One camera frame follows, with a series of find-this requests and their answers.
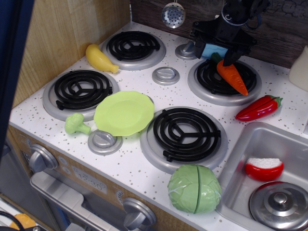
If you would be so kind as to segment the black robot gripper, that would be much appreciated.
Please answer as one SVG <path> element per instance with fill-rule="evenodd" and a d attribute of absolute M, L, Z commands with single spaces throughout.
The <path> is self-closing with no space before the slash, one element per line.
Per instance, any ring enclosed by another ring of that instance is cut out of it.
<path fill-rule="evenodd" d="M 257 40 L 247 34 L 240 25 L 231 25 L 221 16 L 210 21 L 193 22 L 190 37 L 195 41 L 194 55 L 198 59 L 208 43 L 227 48 L 223 66 L 234 64 L 257 44 Z"/>

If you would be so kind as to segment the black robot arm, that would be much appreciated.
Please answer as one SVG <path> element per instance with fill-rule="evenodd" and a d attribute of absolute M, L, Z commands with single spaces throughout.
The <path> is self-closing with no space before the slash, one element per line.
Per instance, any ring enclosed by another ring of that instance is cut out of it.
<path fill-rule="evenodd" d="M 268 0 L 227 0 L 218 18 L 193 22 L 190 36 L 195 41 L 194 55 L 201 58 L 208 44 L 225 48 L 223 65 L 229 66 L 249 54 L 257 40 L 242 26 L 249 27 L 247 22 L 254 17 L 261 24 L 261 13 L 269 6 Z"/>

